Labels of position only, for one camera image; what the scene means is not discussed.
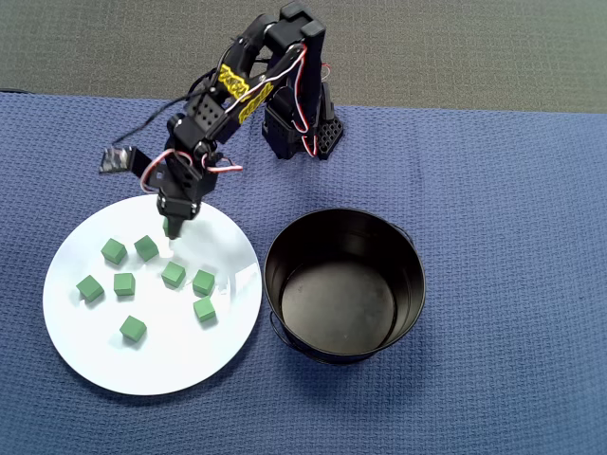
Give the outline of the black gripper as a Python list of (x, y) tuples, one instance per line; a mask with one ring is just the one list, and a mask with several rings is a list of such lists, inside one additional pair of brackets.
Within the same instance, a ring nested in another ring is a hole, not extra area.
[(217, 175), (189, 165), (177, 153), (169, 153), (161, 165), (157, 208), (165, 216), (165, 236), (178, 239), (184, 220), (192, 220), (200, 211), (202, 199), (215, 189)]

